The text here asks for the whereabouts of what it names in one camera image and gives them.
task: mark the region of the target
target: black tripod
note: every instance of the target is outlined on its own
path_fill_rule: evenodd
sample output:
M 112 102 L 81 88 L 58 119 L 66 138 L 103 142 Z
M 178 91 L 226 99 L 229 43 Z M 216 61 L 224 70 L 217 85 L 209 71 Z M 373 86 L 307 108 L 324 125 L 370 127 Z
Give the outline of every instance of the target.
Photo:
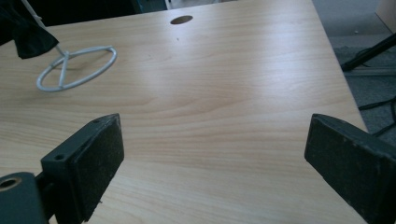
M 341 64 L 341 68 L 344 72 L 351 71 L 360 64 L 363 64 L 370 59 L 374 58 L 376 55 L 384 52 L 387 49 L 396 45 L 396 34 L 391 35 L 390 37 L 386 38 L 385 40 L 379 42 L 375 46 L 367 49 L 362 54 L 356 56 L 354 59 Z

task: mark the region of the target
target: screw hole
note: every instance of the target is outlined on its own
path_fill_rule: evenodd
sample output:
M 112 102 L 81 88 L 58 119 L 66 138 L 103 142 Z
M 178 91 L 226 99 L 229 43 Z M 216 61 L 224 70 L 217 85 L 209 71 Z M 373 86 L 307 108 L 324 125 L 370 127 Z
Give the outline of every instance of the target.
M 22 180 L 18 177 L 12 177 L 12 178 L 6 179 L 0 183 L 0 191 L 12 189 L 15 186 L 19 185 L 21 182 L 22 182 Z
M 64 154 L 61 154 L 61 155 L 58 155 L 58 156 L 55 157 L 56 161 L 61 161 L 63 159 L 64 159 Z

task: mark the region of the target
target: desk hole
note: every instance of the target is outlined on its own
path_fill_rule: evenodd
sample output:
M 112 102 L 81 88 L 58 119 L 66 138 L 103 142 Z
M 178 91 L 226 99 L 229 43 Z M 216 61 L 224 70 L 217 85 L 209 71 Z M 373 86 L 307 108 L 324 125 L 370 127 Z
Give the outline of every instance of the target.
M 8 189 L 12 189 L 15 186 L 19 185 L 22 180 L 19 177 L 12 177 L 6 180 L 3 180 L 0 183 L 0 191 L 6 191 Z
M 182 23 L 186 23 L 186 22 L 188 22 L 190 20 L 192 20 L 192 16 L 181 16 L 181 17 L 177 17 L 177 18 L 173 19 L 171 21 L 171 24 L 172 25 L 179 25 L 179 24 L 182 24 Z

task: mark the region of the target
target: desk surface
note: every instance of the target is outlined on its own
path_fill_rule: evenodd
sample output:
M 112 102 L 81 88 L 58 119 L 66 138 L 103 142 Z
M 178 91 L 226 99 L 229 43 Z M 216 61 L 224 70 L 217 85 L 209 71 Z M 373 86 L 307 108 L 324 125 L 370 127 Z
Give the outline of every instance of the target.
M 183 15 L 193 20 L 170 24 Z M 20 60 L 13 43 L 0 47 L 0 175 L 37 175 L 68 136 L 118 112 L 126 158 L 90 223 L 364 223 L 304 159 L 313 113 L 364 128 L 310 0 L 49 29 L 63 49 L 113 45 L 119 57 L 81 87 L 45 93 L 35 79 L 56 50 Z M 72 61 L 69 77 L 107 59 Z

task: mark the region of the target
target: white wire stand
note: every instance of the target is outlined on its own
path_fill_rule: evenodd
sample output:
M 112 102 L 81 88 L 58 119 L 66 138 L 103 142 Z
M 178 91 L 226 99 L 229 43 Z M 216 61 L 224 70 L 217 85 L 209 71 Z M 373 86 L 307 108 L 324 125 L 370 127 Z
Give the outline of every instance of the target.
M 47 27 L 44 25 L 44 23 L 41 21 L 41 18 L 35 14 L 35 11 L 33 8 L 30 6 L 30 4 L 27 2 L 27 0 L 22 0 L 23 4 L 26 6 L 27 10 L 32 14 L 33 18 L 35 21 L 38 23 L 40 27 L 43 29 L 47 30 Z M 37 87 L 42 90 L 42 91 L 64 91 L 68 90 L 71 88 L 74 88 L 76 86 L 79 86 L 81 84 L 84 84 L 85 82 L 90 81 L 91 79 L 98 77 L 102 73 L 104 73 L 117 59 L 117 52 L 112 46 L 103 46 L 103 47 L 92 47 L 88 49 L 81 49 L 75 52 L 69 52 L 69 51 L 63 51 L 60 47 L 59 44 L 55 47 L 58 52 L 61 54 L 55 61 L 53 61 L 38 77 L 36 85 Z M 87 54 L 87 53 L 92 53 L 92 52 L 97 52 L 101 50 L 106 50 L 111 52 L 113 55 L 111 59 L 101 68 L 99 68 L 96 72 L 85 76 L 81 79 L 78 79 L 74 82 L 71 83 L 64 83 L 64 79 L 66 78 L 66 71 L 67 71 L 67 64 L 70 59 L 73 59 L 79 55 Z M 58 86 L 55 87 L 45 87 L 43 86 L 43 81 L 44 78 L 58 65 L 62 64 L 62 70 L 61 70 L 61 75 L 59 77 L 59 84 Z

